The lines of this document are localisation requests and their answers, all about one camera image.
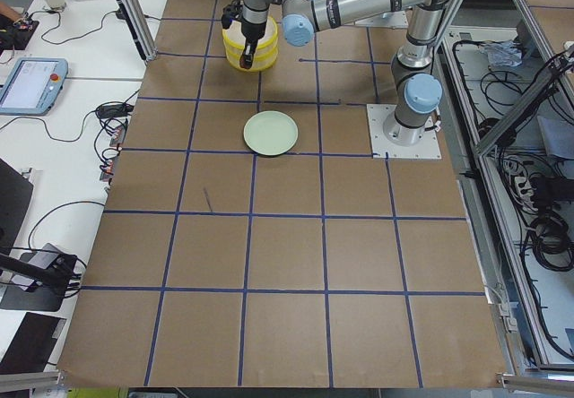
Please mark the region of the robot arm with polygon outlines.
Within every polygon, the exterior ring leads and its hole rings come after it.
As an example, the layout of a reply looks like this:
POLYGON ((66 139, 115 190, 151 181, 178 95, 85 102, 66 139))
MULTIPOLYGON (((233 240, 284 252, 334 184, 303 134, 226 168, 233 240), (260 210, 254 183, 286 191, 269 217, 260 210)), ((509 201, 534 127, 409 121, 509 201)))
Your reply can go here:
POLYGON ((434 51, 462 0, 232 0, 222 11, 222 27, 240 26, 244 43, 239 68, 247 71, 265 35, 271 6, 282 10, 285 41, 303 47, 320 31, 342 27, 372 29, 376 53, 385 40, 396 46, 390 54, 397 102, 382 125, 394 145, 412 147, 422 140, 429 117, 443 90, 432 74, 434 51))

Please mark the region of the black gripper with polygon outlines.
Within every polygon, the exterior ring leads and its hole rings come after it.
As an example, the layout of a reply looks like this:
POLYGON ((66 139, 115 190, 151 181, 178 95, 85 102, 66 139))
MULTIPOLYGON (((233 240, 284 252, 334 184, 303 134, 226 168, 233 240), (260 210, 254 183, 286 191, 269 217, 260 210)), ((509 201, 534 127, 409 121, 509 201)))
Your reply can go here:
POLYGON ((249 58, 257 52, 258 42, 265 35, 268 18, 268 9, 253 9, 241 0, 232 0, 223 7, 221 23, 224 30, 228 30, 234 22, 241 25, 241 32, 245 38, 245 47, 239 58, 239 66, 249 69, 249 58))

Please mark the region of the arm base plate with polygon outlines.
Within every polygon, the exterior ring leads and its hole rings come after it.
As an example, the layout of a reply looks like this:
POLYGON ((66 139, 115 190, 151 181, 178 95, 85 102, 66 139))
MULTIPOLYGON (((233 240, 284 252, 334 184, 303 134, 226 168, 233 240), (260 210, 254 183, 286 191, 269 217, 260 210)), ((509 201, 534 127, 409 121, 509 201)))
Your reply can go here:
POLYGON ((401 126, 396 120, 395 104, 368 104, 371 154, 376 159, 441 160, 437 133, 432 118, 420 128, 401 126))

